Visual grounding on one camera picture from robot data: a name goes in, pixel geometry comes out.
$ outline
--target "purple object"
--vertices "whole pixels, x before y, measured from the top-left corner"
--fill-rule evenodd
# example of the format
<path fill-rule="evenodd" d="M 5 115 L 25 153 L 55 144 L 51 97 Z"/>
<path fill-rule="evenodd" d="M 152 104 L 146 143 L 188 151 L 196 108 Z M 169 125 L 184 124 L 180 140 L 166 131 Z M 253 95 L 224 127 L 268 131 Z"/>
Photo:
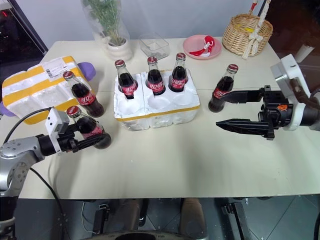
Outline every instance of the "purple object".
<path fill-rule="evenodd" d="M 95 77 L 96 69 L 90 62 L 80 62 L 78 63 L 78 67 L 88 82 Z"/>
<path fill-rule="evenodd" d="M 13 112 L 10 112 L 8 109 L 6 109 L 3 102 L 0 102 L 0 113 L 3 113 L 4 115 L 6 115 L 8 117 L 15 116 L 15 114 Z"/>

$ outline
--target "red bottle label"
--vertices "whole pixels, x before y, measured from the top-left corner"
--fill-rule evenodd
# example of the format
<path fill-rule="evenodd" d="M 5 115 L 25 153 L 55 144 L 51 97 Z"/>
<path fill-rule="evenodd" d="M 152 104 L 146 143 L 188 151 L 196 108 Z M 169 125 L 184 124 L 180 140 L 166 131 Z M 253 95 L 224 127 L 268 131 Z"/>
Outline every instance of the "red bottle label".
<path fill-rule="evenodd" d="M 138 86 L 136 85 L 136 82 L 132 84 L 131 86 L 122 86 L 122 92 L 124 95 L 132 96 L 134 94 L 134 91 L 137 90 Z"/>
<path fill-rule="evenodd" d="M 164 83 L 162 81 L 157 84 L 147 82 L 147 87 L 150 88 L 154 93 L 161 92 L 165 88 Z"/>
<path fill-rule="evenodd" d="M 92 104 L 95 101 L 96 96 L 90 91 L 86 96 L 77 97 L 76 99 L 80 105 L 86 106 Z"/>
<path fill-rule="evenodd" d="M 226 93 L 228 93 L 228 91 L 221 91 L 219 88 L 215 88 L 215 90 L 213 91 L 213 96 L 216 99 L 220 99 L 222 96 L 224 96 Z"/>
<path fill-rule="evenodd" d="M 183 79 L 183 80 L 172 79 L 171 86 L 175 89 L 183 89 L 186 82 L 187 82 L 186 79 Z"/>
<path fill-rule="evenodd" d="M 104 128 L 100 124 L 96 124 L 95 128 L 89 133 L 82 133 L 82 136 L 87 139 L 95 135 L 101 135 L 104 132 Z"/>

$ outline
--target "bottle cap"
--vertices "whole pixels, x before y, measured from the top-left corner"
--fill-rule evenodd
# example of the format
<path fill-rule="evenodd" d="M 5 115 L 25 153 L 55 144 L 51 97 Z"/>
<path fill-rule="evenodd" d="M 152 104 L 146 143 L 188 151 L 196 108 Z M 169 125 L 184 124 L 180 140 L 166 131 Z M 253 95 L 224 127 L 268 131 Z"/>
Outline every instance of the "bottle cap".
<path fill-rule="evenodd" d="M 148 64 L 156 64 L 158 62 L 155 56 L 148 57 Z"/>
<path fill-rule="evenodd" d="M 68 116 L 73 119 L 79 117 L 81 112 L 82 111 L 78 106 L 71 106 L 66 110 L 66 114 L 68 114 Z"/>
<path fill-rule="evenodd" d="M 176 60 L 185 60 L 186 59 L 186 55 L 183 52 L 178 52 L 175 56 Z"/>
<path fill-rule="evenodd" d="M 75 74 L 72 71 L 65 71 L 63 73 L 63 77 L 65 80 L 72 79 L 75 76 Z"/>
<path fill-rule="evenodd" d="M 117 69 L 126 66 L 125 61 L 123 61 L 122 59 L 115 61 L 114 65 Z"/>
<path fill-rule="evenodd" d="M 238 71 L 239 67 L 235 64 L 230 64 L 227 68 L 227 70 L 230 72 L 230 73 L 233 73 L 235 74 L 237 71 Z"/>

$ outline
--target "pink plate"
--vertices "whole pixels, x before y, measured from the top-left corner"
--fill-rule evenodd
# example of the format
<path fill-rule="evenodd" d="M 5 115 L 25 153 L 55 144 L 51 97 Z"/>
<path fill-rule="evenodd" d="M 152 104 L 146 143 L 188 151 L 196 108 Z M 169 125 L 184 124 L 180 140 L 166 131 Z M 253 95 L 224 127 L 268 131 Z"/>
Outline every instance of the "pink plate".
<path fill-rule="evenodd" d="M 190 58 L 199 60 L 213 59 L 214 57 L 218 56 L 221 53 L 222 45 L 216 38 L 214 38 L 214 47 L 212 48 L 212 52 L 209 56 L 195 56 L 189 53 L 204 48 L 205 36 L 207 35 L 193 35 L 184 40 L 183 50 L 185 54 L 187 54 Z"/>

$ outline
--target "robotic arm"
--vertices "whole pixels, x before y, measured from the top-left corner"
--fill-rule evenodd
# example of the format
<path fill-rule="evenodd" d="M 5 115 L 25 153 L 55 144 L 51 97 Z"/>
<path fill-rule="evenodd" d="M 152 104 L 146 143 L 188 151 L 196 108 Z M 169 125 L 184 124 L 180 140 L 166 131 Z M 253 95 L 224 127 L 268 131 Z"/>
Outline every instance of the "robotic arm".
<path fill-rule="evenodd" d="M 275 138 L 274 130 L 296 130 L 309 126 L 320 131 L 320 92 L 311 97 L 303 74 L 290 54 L 272 66 L 271 71 L 280 90 L 273 91 L 269 85 L 259 90 L 231 91 L 220 99 L 230 103 L 245 104 L 263 99 L 258 121 L 229 119 L 217 122 L 222 129 L 239 134 L 261 135 L 267 140 Z"/>
<path fill-rule="evenodd" d="M 49 135 L 14 139 L 0 147 L 0 236 L 13 230 L 17 199 L 33 164 L 55 153 L 75 153 L 98 143 L 106 135 L 74 139 L 77 125 L 69 125 L 67 114 L 55 108 L 50 110 L 45 126 Z"/>

